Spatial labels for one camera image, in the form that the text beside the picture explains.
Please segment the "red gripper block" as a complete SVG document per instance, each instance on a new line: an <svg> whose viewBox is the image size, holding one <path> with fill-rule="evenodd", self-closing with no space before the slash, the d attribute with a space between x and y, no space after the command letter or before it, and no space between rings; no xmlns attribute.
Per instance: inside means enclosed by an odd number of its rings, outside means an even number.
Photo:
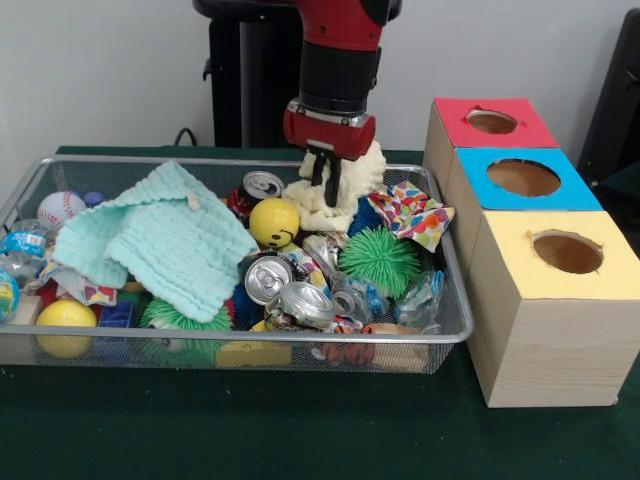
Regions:
<svg viewBox="0 0 640 480"><path fill-rule="evenodd" d="M376 132L376 118L369 114L336 116L315 112L293 99L284 111L283 131L287 141L315 157L311 185L322 184L325 151L332 152L327 159L329 178L325 185L325 202L335 208L338 200L342 159L356 160L370 148Z"/></svg>

